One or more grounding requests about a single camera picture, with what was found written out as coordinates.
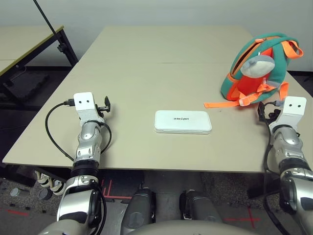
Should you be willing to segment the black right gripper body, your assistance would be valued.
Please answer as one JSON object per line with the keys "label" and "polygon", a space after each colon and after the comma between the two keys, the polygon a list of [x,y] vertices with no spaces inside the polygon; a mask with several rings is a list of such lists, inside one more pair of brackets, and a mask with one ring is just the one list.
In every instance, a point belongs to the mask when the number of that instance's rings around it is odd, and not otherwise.
{"label": "black right gripper body", "polygon": [[274,109],[272,112],[268,114],[268,118],[266,119],[267,124],[271,124],[277,120],[278,116],[280,115],[280,109]]}

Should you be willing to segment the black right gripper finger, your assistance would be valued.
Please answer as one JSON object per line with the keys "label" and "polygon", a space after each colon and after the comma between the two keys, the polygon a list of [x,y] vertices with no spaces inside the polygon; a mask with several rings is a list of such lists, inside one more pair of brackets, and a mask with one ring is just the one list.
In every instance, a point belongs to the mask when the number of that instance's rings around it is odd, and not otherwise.
{"label": "black right gripper finger", "polygon": [[263,102],[259,102],[257,112],[258,112],[259,121],[266,121],[265,105]]}

